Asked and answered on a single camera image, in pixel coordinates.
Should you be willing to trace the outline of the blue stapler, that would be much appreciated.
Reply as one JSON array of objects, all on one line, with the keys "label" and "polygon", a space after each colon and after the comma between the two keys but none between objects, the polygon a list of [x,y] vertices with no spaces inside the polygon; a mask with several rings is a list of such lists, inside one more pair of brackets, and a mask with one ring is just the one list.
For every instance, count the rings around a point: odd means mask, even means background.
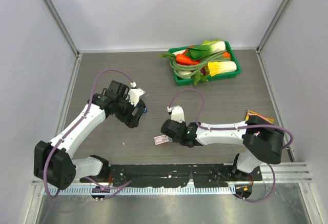
[{"label": "blue stapler", "polygon": [[137,104],[137,108],[139,110],[142,110],[143,114],[147,113],[148,108],[146,107],[146,104],[143,100],[139,100],[138,104]]}]

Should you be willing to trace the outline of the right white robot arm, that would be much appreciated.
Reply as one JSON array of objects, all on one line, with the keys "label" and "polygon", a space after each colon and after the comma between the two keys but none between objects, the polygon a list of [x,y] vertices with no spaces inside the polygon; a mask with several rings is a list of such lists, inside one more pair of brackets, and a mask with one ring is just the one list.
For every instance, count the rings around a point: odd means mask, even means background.
[{"label": "right white robot arm", "polygon": [[245,147],[236,155],[231,168],[236,180],[244,180],[262,163],[281,163],[284,133],[277,126],[259,116],[236,124],[211,125],[205,123],[177,122],[167,119],[161,133],[173,142],[189,148],[212,144],[232,144]]}]

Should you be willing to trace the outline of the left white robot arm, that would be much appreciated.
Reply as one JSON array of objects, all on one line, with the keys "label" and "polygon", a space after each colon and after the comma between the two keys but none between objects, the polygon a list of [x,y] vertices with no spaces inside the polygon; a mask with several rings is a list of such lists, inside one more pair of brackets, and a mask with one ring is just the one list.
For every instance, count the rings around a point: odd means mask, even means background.
[{"label": "left white robot arm", "polygon": [[102,93],[93,94],[82,112],[49,142],[40,141],[34,148],[34,176],[64,190],[74,180],[90,177],[104,182],[110,174],[109,162],[96,155],[84,159],[73,156],[87,136],[109,116],[115,116],[129,128],[138,126],[146,109],[141,97],[145,91],[111,81]]}]

